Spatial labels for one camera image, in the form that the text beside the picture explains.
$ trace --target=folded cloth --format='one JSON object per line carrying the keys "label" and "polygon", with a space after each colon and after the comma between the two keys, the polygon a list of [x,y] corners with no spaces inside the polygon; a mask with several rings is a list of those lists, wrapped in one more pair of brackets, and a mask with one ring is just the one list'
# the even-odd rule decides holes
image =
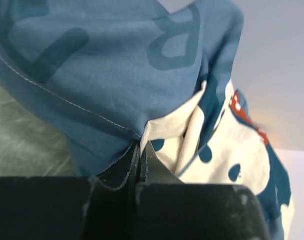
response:
{"label": "folded cloth", "polygon": [[153,141],[183,182],[248,186],[286,239],[288,175],[230,81],[242,24],[227,0],[0,0],[0,84],[66,135],[78,175]]}

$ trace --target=marbled surface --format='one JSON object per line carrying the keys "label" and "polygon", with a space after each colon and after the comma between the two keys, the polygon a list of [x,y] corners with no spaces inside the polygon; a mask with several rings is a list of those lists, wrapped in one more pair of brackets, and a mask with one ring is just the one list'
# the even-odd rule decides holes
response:
{"label": "marbled surface", "polygon": [[0,87],[0,176],[72,176],[64,136]]}

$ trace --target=white seam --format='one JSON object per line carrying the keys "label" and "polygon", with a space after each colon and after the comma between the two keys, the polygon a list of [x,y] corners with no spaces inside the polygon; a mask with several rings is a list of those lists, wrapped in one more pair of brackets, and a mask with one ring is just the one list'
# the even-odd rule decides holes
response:
{"label": "white seam", "polygon": [[109,123],[112,123],[112,124],[114,124],[114,125],[116,125],[116,126],[118,126],[118,127],[120,127],[120,128],[129,130],[129,131],[133,131],[138,137],[141,137],[141,136],[138,135],[134,130],[130,130],[130,129],[126,128],[126,127],[123,127],[123,126],[121,126],[121,125],[119,125],[119,124],[117,124],[117,123],[112,122],[111,120],[108,120],[107,118],[105,118],[105,117],[103,117],[103,116],[101,116],[101,115],[99,115],[99,114],[97,114],[97,113],[95,113],[95,112],[89,111],[89,110],[87,110],[87,109],[85,109],[85,108],[83,108],[83,107],[81,107],[81,106],[78,106],[77,104],[75,104],[75,103],[73,103],[73,102],[71,102],[71,101],[68,101],[68,100],[62,98],[61,96],[58,96],[57,94],[53,93],[52,91],[50,91],[50,90],[48,90],[48,89],[46,89],[46,88],[44,88],[44,87],[38,85],[37,83],[35,83],[35,82],[29,80],[28,78],[24,77],[24,76],[21,75],[19,72],[17,72],[15,69],[13,69],[7,62],[5,62],[5,60],[4,60],[1,56],[0,56],[0,60],[2,60],[3,63],[5,63],[12,71],[14,71],[17,75],[19,75],[20,77],[22,77],[23,79],[25,79],[25,80],[28,81],[29,83],[31,83],[31,84],[33,84],[33,85],[35,85],[35,86],[37,86],[37,87],[39,87],[39,88],[41,88],[41,89],[47,91],[48,93],[50,93],[50,94],[56,96],[57,98],[59,98],[59,99],[65,101],[65,102],[67,102],[67,103],[69,103],[69,104],[71,104],[71,105],[73,105],[73,106],[75,106],[75,107],[77,107],[77,108],[79,108],[79,109],[81,109],[81,110],[83,110],[83,111],[86,111],[86,112],[88,112],[88,113],[94,114],[95,116],[98,116],[98,117],[100,117],[100,118],[102,118],[102,119],[108,121]]}

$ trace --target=patterned cloth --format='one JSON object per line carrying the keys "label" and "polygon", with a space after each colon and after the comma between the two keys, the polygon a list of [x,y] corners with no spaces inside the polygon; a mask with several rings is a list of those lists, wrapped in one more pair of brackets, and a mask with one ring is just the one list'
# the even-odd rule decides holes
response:
{"label": "patterned cloth", "polygon": [[288,175],[230,81],[242,24],[227,0],[0,0],[0,84],[66,135],[77,174],[153,141],[186,183],[249,187],[282,240]]}

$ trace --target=gray table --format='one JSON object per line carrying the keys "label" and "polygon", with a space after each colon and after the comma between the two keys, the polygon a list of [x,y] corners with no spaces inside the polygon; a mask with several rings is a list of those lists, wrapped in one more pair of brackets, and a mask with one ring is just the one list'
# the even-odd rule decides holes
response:
{"label": "gray table", "polygon": [[64,136],[0,87],[0,176],[73,176]]}

